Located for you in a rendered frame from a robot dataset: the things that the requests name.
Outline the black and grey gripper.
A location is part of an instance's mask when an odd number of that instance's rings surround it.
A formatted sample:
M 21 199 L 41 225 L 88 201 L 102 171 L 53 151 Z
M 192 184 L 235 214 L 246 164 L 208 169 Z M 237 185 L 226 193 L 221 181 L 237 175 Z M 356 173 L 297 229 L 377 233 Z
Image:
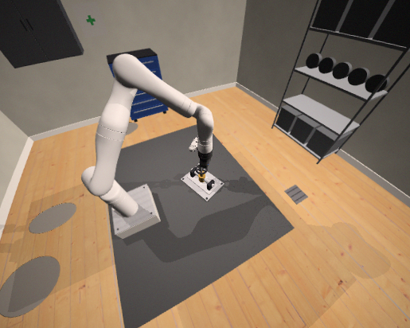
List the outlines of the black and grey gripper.
M 193 152 L 195 150 L 198 151 L 198 157 L 200 158 L 200 162 L 197 164 L 198 171 L 202 172 L 202 168 L 208 167 L 213 156 L 213 142 L 207 146 L 202 146 L 198 143 L 197 138 L 194 138 L 189 146 L 189 151 Z

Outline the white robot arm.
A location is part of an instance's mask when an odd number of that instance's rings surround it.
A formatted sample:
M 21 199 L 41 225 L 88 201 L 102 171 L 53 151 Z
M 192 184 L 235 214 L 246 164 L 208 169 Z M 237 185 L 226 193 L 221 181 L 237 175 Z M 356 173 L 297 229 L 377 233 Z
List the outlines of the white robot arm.
M 132 217 L 138 204 L 117 183 L 115 170 L 136 92 L 140 90 L 153 96 L 186 118 L 194 117 L 197 120 L 197 141 L 202 146 L 213 141 L 213 115 L 207 107 L 193 102 L 160 80 L 130 54 L 118 55 L 112 69 L 115 78 L 111 96 L 96 130 L 96 165 L 82 173 L 81 181 L 92 195 L 110 205 L 115 213 Z

